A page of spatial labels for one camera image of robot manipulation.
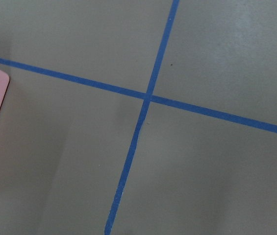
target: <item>gray floor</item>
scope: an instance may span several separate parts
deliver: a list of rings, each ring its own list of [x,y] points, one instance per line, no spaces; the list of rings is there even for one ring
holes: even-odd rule
[[[0,58],[145,92],[171,3],[0,1]],[[0,69],[0,235],[103,234],[142,100]],[[154,94],[277,125],[277,1],[181,0]],[[112,234],[276,235],[277,134],[152,103]]]

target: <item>blue line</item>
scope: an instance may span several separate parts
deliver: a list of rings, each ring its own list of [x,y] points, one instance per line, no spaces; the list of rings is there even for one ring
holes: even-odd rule
[[[250,127],[258,128],[261,130],[277,133],[277,125],[265,123],[262,121],[257,121],[257,120],[246,118],[246,117],[240,117],[237,115],[220,112],[220,111],[216,111],[213,109],[207,109],[204,107],[187,104],[187,103],[183,103],[183,102],[179,102],[179,101],[171,100],[171,99],[167,99],[167,98],[162,98],[162,97],[155,96],[155,95],[153,95],[151,97],[151,101],[155,102],[155,103],[171,106],[174,108],[187,110],[187,111],[190,111],[193,113],[202,114],[202,115],[210,116],[213,118],[231,121],[231,122],[239,123],[239,124],[242,124],[245,126],[250,126]]]
[[[115,93],[119,93],[119,94],[124,94],[124,95],[127,95],[127,96],[139,98],[139,99],[144,99],[145,98],[145,93],[143,93],[143,92],[137,92],[137,91],[130,90],[130,89],[127,89],[127,88],[117,87],[117,86],[113,86],[113,85],[110,85],[110,84],[97,82],[97,81],[94,81],[94,80],[90,80],[90,79],[86,79],[86,78],[82,78],[82,77],[77,77],[77,76],[73,76],[73,75],[68,75],[68,74],[65,74],[65,73],[56,72],[56,71],[52,71],[52,70],[47,70],[47,69],[43,69],[43,68],[40,68],[40,67],[27,65],[27,64],[23,64],[23,63],[11,61],[11,60],[6,60],[6,59],[0,58],[0,64],[8,65],[8,66],[11,66],[11,67],[15,67],[15,68],[19,68],[19,69],[22,69],[22,70],[27,70],[27,71],[31,71],[31,72],[51,76],[51,77],[60,78],[60,79],[71,81],[71,82],[76,82],[76,83],[83,84],[83,85],[90,86],[90,87],[96,87],[96,88],[103,89],[103,90],[106,90],[106,91],[111,91],[111,92],[115,92]]]
[[[169,36],[170,36],[170,32],[173,26],[173,22],[174,22],[174,18],[176,15],[176,11],[177,11],[177,6],[178,6],[178,2],[179,0],[173,0],[172,5],[171,5],[171,9],[170,9],[170,13],[167,19],[167,23],[163,32],[163,36],[162,36],[162,40],[159,46],[159,50],[158,50],[158,54],[156,57],[156,61],[154,63],[153,66],[153,70],[151,73],[151,78],[148,84],[148,88],[147,88],[147,92],[146,92],[146,97],[144,99],[143,105],[142,105],[142,109],[140,111],[137,123],[136,123],[136,127],[135,127],[135,131],[134,131],[134,135],[132,137],[132,141],[130,143],[129,146],[129,150],[127,153],[127,157],[124,163],[124,167],[120,176],[120,180],[119,180],[119,184],[117,187],[117,190],[115,192],[115,196],[112,202],[112,206],[111,206],[111,210],[104,228],[104,234],[105,235],[110,235],[111,230],[112,230],[112,226],[115,220],[115,216],[116,213],[118,211],[119,208],[119,204],[121,201],[121,197],[124,191],[124,187],[127,181],[127,177],[129,174],[129,170],[130,167],[132,165],[132,161],[135,155],[135,151],[136,151],[136,147],[137,147],[137,141],[138,141],[138,137],[139,137],[139,133],[141,131],[141,128],[144,124],[147,112],[148,112],[148,108],[151,102],[151,97],[152,97],[152,93],[154,90],[154,87],[156,85],[156,81],[158,78],[158,74],[160,71],[160,67],[161,67],[161,63],[162,63],[162,59],[164,56],[164,52],[166,49],[166,46],[168,44],[168,40],[169,40]]]

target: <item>concrete floor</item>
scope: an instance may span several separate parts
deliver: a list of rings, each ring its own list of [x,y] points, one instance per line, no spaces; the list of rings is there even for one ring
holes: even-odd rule
[[[0,0],[0,58],[145,93],[171,4]],[[0,69],[0,235],[103,234],[143,100]],[[277,1],[181,0],[153,94],[277,125]],[[111,234],[276,235],[277,133],[152,102]]]

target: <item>blue tape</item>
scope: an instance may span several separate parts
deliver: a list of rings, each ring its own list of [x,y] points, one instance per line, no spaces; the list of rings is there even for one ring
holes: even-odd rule
[[[190,111],[193,113],[202,114],[202,115],[210,116],[213,118],[231,121],[231,122],[239,123],[239,124],[242,124],[245,126],[250,126],[250,127],[257,128],[257,129],[277,133],[277,125],[269,124],[266,122],[257,121],[257,120],[246,118],[246,117],[240,117],[237,115],[228,114],[228,113],[224,113],[224,112],[220,112],[220,111],[216,111],[216,110],[212,110],[212,109],[207,109],[207,108],[203,108],[200,106],[187,104],[187,103],[183,103],[183,102],[179,102],[179,101],[171,100],[171,99],[167,99],[167,98],[162,98],[162,97],[155,96],[155,95],[153,95],[151,97],[151,101],[154,103],[159,103],[159,104],[171,106],[174,108],[187,110],[187,111]]]
[[[77,76],[73,76],[73,75],[68,75],[68,74],[65,74],[65,73],[56,72],[56,71],[52,71],[52,70],[47,70],[47,69],[43,69],[43,68],[40,68],[40,67],[27,65],[27,64],[23,64],[23,63],[11,61],[11,60],[6,60],[6,59],[0,58],[0,64],[8,65],[8,66],[11,66],[11,67],[15,67],[15,68],[19,68],[19,69],[22,69],[22,70],[27,70],[27,71],[43,74],[43,75],[47,75],[47,76],[50,76],[50,77],[60,78],[60,79],[71,81],[71,82],[76,82],[76,83],[83,84],[83,85],[90,86],[90,87],[96,87],[96,88],[103,89],[103,90],[106,90],[106,91],[111,91],[111,92],[115,92],[115,93],[119,93],[119,94],[124,94],[124,95],[127,95],[127,96],[139,98],[139,99],[144,99],[145,98],[145,93],[143,93],[143,92],[137,92],[137,91],[130,90],[130,89],[127,89],[127,88],[117,87],[117,86],[113,86],[113,85],[110,85],[110,84],[97,82],[97,81],[94,81],[94,80],[90,80],[90,79],[86,79],[86,78],[82,78],[82,77],[77,77]]]
[[[126,181],[127,181],[127,177],[128,177],[128,174],[129,174],[129,170],[130,170],[130,167],[132,165],[132,161],[133,161],[133,158],[134,158],[134,155],[135,155],[139,133],[140,133],[140,130],[141,130],[143,124],[144,124],[144,120],[145,120],[146,115],[147,115],[147,111],[148,111],[148,108],[149,108],[149,105],[150,105],[150,102],[151,102],[152,93],[153,93],[154,87],[156,85],[156,81],[157,81],[158,74],[159,74],[159,71],[160,71],[160,67],[161,67],[163,56],[164,56],[164,52],[165,52],[165,49],[166,49],[167,44],[168,44],[170,32],[171,32],[172,25],[173,25],[173,22],[174,22],[176,11],[177,11],[178,2],[179,2],[179,0],[173,0],[172,5],[171,5],[171,9],[170,9],[170,12],[169,12],[167,23],[166,23],[166,26],[165,26],[165,29],[164,29],[164,32],[163,32],[163,36],[162,36],[162,40],[161,40],[159,50],[158,50],[158,53],[157,53],[156,61],[154,63],[153,70],[152,70],[152,73],[151,73],[151,78],[149,80],[149,84],[148,84],[148,88],[147,88],[147,92],[146,92],[146,97],[144,99],[144,102],[143,102],[143,105],[142,105],[142,108],[141,108],[141,111],[140,111],[140,114],[139,114],[139,117],[138,117],[138,120],[137,120],[137,123],[136,123],[134,135],[132,137],[132,141],[131,141],[131,144],[130,144],[130,147],[129,147],[129,150],[128,150],[128,153],[127,153],[125,164],[124,164],[121,176],[120,176],[119,184],[118,184],[117,190],[115,192],[115,196],[114,196],[114,199],[113,199],[113,202],[112,202],[111,210],[110,210],[110,213],[109,213],[109,216],[108,216],[105,228],[104,228],[104,234],[105,235],[110,235],[111,230],[112,230],[112,226],[113,226],[113,223],[114,223],[114,220],[115,220],[115,216],[116,216],[116,213],[117,213],[118,208],[119,208],[121,197],[122,197],[124,187],[125,187],[125,184],[126,184]]]

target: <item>gray surface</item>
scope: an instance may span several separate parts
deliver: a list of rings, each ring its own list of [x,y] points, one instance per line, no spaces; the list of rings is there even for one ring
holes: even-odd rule
[[[113,235],[277,234],[277,134],[152,104]]]
[[[0,57],[145,92],[170,0],[0,0]]]
[[[0,1],[0,57],[144,92],[170,3]],[[0,69],[0,235],[103,234],[142,101]],[[155,94],[277,124],[277,1],[182,0]],[[277,234],[277,134],[151,104],[112,231]]]
[[[277,124],[277,1],[182,0],[154,94]]]
[[[7,70],[0,235],[102,234],[142,101]]]

